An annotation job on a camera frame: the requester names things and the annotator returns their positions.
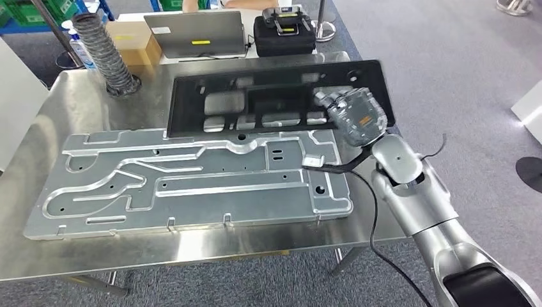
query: black cable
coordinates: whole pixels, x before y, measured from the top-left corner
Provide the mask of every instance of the black cable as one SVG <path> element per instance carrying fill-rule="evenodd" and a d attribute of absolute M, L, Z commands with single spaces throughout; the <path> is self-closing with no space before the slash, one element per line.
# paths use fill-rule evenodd
<path fill-rule="evenodd" d="M 371 229 L 371 236 L 369 238 L 369 246 L 371 247 L 371 250 L 382 260 L 387 262 L 392 268 L 395 269 L 409 284 L 410 286 L 416 291 L 416 293 L 419 295 L 420 299 L 424 302 L 424 304 L 427 307 L 432 307 L 431 303 L 427 300 L 427 297 L 422 293 L 420 288 L 408 277 L 408 275 L 403 272 L 396 264 L 394 264 L 391 260 L 389 260 L 386 256 L 384 256 L 379 250 L 375 247 L 375 229 L 376 229 L 376 222 L 378 221 L 378 202 L 376 200 L 376 194 L 375 190 L 373 190 L 373 187 L 369 185 L 369 182 L 363 178 L 360 174 L 358 174 L 355 171 L 349 171 L 352 175 L 356 176 L 359 180 L 363 181 L 369 190 L 371 191 L 371 194 L 373 195 L 373 201 L 375 202 L 375 219 L 373 221 L 373 228 Z"/>
<path fill-rule="evenodd" d="M 254 37 L 253 37 L 252 35 L 250 35 L 250 34 L 247 35 L 247 43 L 245 44 L 245 46 L 247 47 L 247 49 L 250 48 L 250 47 L 252 47 L 252 45 L 254 45 L 255 41 L 256 41 L 256 40 L 254 39 Z"/>
<path fill-rule="evenodd" d="M 211 55 L 211 54 L 209 54 L 209 53 L 205 53 L 205 52 L 202 52 L 202 53 L 198 54 L 196 57 L 197 57 L 197 58 L 220 59 L 220 58 L 217 58 L 216 56 L 213 56 L 213 55 Z"/>
<path fill-rule="evenodd" d="M 442 145 L 440 145 L 440 148 L 437 150 L 437 152 L 435 152 L 434 154 L 423 156 L 422 159 L 420 159 L 420 161 L 423 161 L 427 157 L 434 157 L 434 156 L 440 154 L 440 152 L 444 149 L 444 146 L 446 145 L 447 140 L 448 140 L 448 138 L 446 137 L 446 133 L 443 133 L 442 134 Z"/>

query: gray carpet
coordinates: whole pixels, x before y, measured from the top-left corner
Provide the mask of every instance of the gray carpet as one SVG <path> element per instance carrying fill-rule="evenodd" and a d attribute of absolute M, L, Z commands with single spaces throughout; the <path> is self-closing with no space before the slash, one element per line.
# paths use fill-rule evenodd
<path fill-rule="evenodd" d="M 364 59 L 381 59 L 401 132 L 432 158 L 469 234 L 542 295 L 542 194 L 515 173 L 542 146 L 510 111 L 542 79 L 542 7 L 495 0 L 336 1 Z M 356 9 L 362 8 L 363 18 Z"/>
<path fill-rule="evenodd" d="M 310 10 L 306 2 L 301 1 Z M 493 4 L 493 0 L 336 1 L 363 57 L 383 60 L 399 126 L 413 147 L 432 152 L 440 134 L 448 133 L 447 148 L 431 161 L 453 192 L 465 228 L 542 294 L 538 246 L 542 195 L 525 187 L 514 172 L 518 158 L 541 156 L 542 147 L 509 111 L 542 79 L 542 10 L 537 7 L 530 17 L 518 19 L 497 12 Z M 110 5 L 116 14 L 150 9 L 142 0 Z M 319 45 L 320 50 L 347 50 L 357 58 L 342 21 L 336 25 L 341 36 Z M 55 72 L 40 70 L 42 64 L 37 63 L 56 56 L 54 39 L 45 36 L 27 36 L 19 42 L 16 36 L 5 38 L 25 54 L 36 74 L 54 77 Z M 48 42 L 47 50 L 22 45 L 30 46 L 27 41 L 34 39 L 42 45 Z M 381 249 L 434 302 L 413 242 Z M 124 299 L 55 279 L 14 281 L 0 283 L 0 305 L 422 306 L 412 289 L 369 250 L 338 278 L 329 276 L 333 259 L 331 250 L 323 250 L 121 272 L 120 285 L 132 289 Z"/>

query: cardboard box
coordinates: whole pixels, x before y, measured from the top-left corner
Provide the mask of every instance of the cardboard box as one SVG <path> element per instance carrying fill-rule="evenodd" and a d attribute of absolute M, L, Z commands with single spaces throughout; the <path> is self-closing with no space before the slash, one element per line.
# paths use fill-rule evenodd
<path fill-rule="evenodd" d="M 152 70 L 152 67 L 160 63 L 162 49 L 146 22 L 108 22 L 105 29 L 133 74 L 149 68 Z"/>

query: flexible duct hose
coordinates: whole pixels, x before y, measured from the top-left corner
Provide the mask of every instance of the flexible duct hose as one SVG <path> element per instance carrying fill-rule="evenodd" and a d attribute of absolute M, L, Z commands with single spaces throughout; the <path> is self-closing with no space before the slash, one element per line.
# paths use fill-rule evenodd
<path fill-rule="evenodd" d="M 141 81 L 128 71 L 98 15 L 83 13 L 74 16 L 72 22 L 96 67 L 104 76 L 107 91 L 114 96 L 136 92 Z"/>

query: laptop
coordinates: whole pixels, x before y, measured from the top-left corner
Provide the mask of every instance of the laptop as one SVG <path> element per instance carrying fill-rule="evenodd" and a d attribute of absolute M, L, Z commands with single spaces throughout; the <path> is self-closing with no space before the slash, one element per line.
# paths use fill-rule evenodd
<path fill-rule="evenodd" d="M 144 16 L 167 58 L 245 56 L 240 12 Z"/>

